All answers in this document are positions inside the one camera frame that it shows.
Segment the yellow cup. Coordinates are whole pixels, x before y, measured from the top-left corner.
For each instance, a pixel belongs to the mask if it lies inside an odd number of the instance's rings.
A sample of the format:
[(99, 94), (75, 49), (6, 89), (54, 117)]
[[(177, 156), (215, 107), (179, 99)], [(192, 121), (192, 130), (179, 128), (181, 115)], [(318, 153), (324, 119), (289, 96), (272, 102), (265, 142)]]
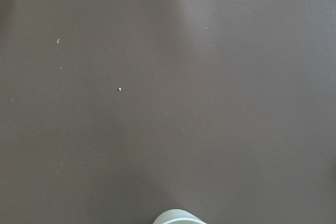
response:
[(153, 224), (195, 223), (206, 224), (193, 214), (182, 209), (171, 209), (160, 214)]

